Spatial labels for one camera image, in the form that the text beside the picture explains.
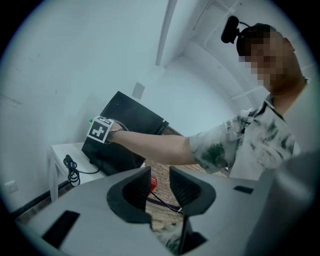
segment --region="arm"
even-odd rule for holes
[[[108,141],[120,144],[135,154],[158,163],[168,165],[196,164],[188,137],[150,135],[121,130],[108,137]]]

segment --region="wall outlet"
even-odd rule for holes
[[[16,192],[18,190],[17,183],[14,180],[11,180],[4,184],[6,191],[11,194],[13,192]]]

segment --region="table leg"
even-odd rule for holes
[[[49,188],[51,202],[54,202],[58,199],[58,171],[56,168],[56,159],[54,154],[51,154],[49,163]]]

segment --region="white wall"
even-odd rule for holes
[[[156,61],[167,0],[49,0],[0,63],[0,187],[10,211],[49,190],[50,145],[84,141],[88,119],[131,95]]]
[[[141,104],[184,136],[209,130],[235,115],[230,100],[215,90],[215,81],[185,57],[167,65],[163,75],[146,84]]]

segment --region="white table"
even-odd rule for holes
[[[94,173],[98,167],[89,162],[87,156],[81,151],[84,142],[60,144],[51,146],[51,158],[49,162],[48,178],[50,187],[51,201],[54,202],[58,199],[58,171],[64,176],[68,176],[68,168],[64,165],[66,155],[69,155],[74,162],[77,163],[77,169],[86,173]],[[80,173],[80,184],[91,182],[97,179],[106,177],[102,171],[94,174]]]

